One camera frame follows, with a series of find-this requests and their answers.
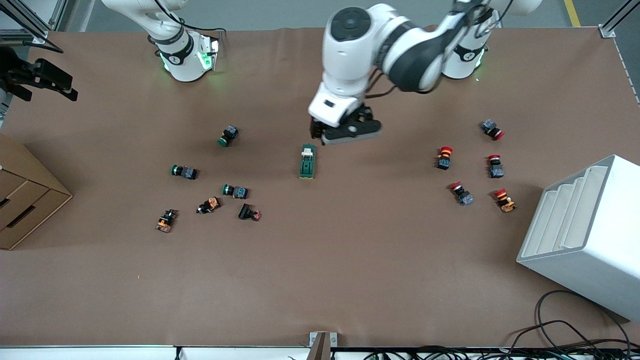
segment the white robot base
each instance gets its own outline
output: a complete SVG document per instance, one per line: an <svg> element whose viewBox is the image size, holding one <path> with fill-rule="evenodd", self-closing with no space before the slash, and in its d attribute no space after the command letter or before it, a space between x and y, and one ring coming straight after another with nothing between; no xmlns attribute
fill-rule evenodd
<svg viewBox="0 0 640 360"><path fill-rule="evenodd" d="M199 45L193 47L193 50L183 59L180 65L175 65L171 56L165 58L160 54L164 69L174 79L182 82L196 81L207 71L215 71L218 51L220 50L220 41L217 39L212 40L210 37L195 31L189 31L189 36L193 38L194 43Z"/></svg>
<svg viewBox="0 0 640 360"><path fill-rule="evenodd" d="M442 74L451 79L467 78L478 68L478 66L480 66L482 55L484 55L485 51L485 49L482 49L478 55L469 53L470 55L468 57L474 57L471 61L462 60L457 56L457 54L452 54L445 62Z"/></svg>

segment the brown paper mat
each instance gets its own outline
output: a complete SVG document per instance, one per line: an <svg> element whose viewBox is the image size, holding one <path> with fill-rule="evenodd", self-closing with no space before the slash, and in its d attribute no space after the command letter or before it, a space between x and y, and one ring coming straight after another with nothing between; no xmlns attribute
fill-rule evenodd
<svg viewBox="0 0 640 360"><path fill-rule="evenodd" d="M613 41L595 28L497 30L471 78L369 101L383 134L318 148L316 179L303 181L321 36L230 33L228 72L188 84L144 33L56 33L64 55L34 49L32 61L74 76L79 100L35 91L3 132L75 197L0 253L0 343L295 345L322 329L343 345L478 346L532 325L538 297L558 288L515 262L542 189L610 154L640 163L640 111ZM500 141L478 129L487 118ZM223 149L227 124L241 134ZM432 167L443 145L446 172ZM501 180L486 175L494 152ZM169 176L174 163L200 178ZM457 205L456 181L473 205ZM260 222L236 218L225 183L250 189ZM506 215L489 195L503 187L519 206ZM213 195L222 208L195 214ZM163 234L169 208L179 217ZM573 299L545 305L558 316L591 338L621 336ZM626 329L637 341L640 326Z"/></svg>

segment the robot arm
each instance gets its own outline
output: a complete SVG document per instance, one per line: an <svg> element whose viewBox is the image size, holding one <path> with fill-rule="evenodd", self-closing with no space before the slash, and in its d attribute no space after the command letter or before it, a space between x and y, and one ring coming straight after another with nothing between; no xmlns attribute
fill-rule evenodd
<svg viewBox="0 0 640 360"><path fill-rule="evenodd" d="M201 35L197 31L187 30L174 20L179 17L173 12L185 7L188 0L102 0L102 2L109 9L130 18L149 33L149 40L160 50L159 55L164 62L164 68L176 80L197 80L214 67L218 42L212 42L210 37Z"/></svg>
<svg viewBox="0 0 640 360"><path fill-rule="evenodd" d="M540 2L455 0L433 32L414 25L387 4L337 12L324 32L323 80L308 108L312 138L320 138L325 144L378 135L381 124L364 106L372 66L401 91L430 92L442 73L464 78L479 65L491 25L495 24L491 20L493 9L509 7L510 13L526 15Z"/></svg>
<svg viewBox="0 0 640 360"><path fill-rule="evenodd" d="M73 77L45 59L29 63L18 57L10 47L0 46L0 102L10 93L31 101L31 91L23 85L49 89L76 101L78 91L71 87Z"/></svg>

